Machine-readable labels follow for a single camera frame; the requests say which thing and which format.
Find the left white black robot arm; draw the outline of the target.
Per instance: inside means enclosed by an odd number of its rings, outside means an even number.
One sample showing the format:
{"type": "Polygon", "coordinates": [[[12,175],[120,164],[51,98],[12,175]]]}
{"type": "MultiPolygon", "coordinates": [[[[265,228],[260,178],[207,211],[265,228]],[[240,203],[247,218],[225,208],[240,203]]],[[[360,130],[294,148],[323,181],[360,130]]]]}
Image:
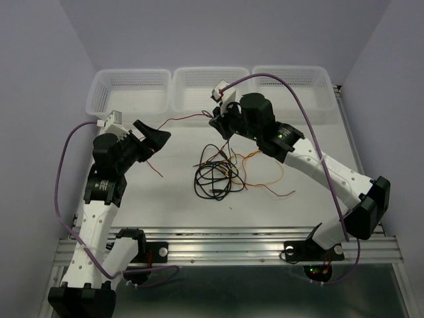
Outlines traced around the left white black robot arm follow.
{"type": "Polygon", "coordinates": [[[83,194],[81,228],[76,233],[64,225],[77,244],[60,286],[48,293],[48,302],[59,317],[112,317],[121,280],[135,288],[146,288],[146,282],[133,282],[130,276],[148,280],[154,271],[169,268],[128,268],[132,260],[148,256],[141,229],[119,231],[112,249],[107,251],[106,247],[126,190],[125,174],[134,163],[145,162],[160,151],[171,137],[170,132],[153,129],[139,120],[133,125],[143,138],[114,119],[97,120],[94,125],[99,134],[93,139],[93,164],[83,194]]]}

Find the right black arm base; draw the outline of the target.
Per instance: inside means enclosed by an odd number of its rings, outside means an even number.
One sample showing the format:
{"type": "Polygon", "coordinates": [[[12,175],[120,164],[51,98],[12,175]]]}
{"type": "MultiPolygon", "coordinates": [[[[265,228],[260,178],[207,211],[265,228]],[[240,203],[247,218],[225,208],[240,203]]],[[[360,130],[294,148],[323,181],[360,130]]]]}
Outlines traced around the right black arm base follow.
{"type": "Polygon", "coordinates": [[[331,248],[322,248],[312,237],[321,226],[319,223],[309,233],[305,240],[289,240],[284,243],[279,258],[287,264],[296,265],[300,262],[308,262],[303,270],[307,278],[312,282],[323,286],[328,284],[333,275],[334,261],[343,261],[345,255],[341,243],[331,248]]]}

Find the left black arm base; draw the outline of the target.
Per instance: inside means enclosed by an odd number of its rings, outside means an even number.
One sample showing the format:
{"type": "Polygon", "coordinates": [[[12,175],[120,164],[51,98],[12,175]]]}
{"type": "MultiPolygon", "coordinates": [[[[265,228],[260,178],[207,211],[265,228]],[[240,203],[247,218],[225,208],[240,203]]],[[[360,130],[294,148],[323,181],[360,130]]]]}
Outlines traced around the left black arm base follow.
{"type": "Polygon", "coordinates": [[[115,235],[113,242],[106,244],[108,255],[103,262],[103,268],[109,274],[120,273],[111,281],[111,288],[117,289],[120,282],[138,288],[158,287],[171,279],[167,273],[172,269],[153,270],[143,273],[128,273],[122,275],[121,272],[129,269],[129,264],[144,264],[148,269],[153,264],[165,265],[168,262],[168,243],[149,242],[143,230],[135,228],[121,229],[115,235]]]}

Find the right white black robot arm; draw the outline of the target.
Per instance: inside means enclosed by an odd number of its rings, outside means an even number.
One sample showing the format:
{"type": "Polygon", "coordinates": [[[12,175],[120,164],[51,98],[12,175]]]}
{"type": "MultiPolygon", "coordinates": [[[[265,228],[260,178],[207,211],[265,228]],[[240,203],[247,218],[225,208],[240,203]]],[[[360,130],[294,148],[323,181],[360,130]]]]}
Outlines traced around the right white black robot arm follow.
{"type": "Polygon", "coordinates": [[[320,258],[348,237],[371,237],[388,210],[391,183],[387,178],[369,178],[325,154],[301,131],[278,122],[270,100],[261,93],[248,93],[237,101],[234,93],[217,91],[211,98],[217,106],[209,124],[225,140],[236,134],[254,141],[262,153],[310,177],[347,208],[314,228],[305,242],[308,256],[320,258]]]}

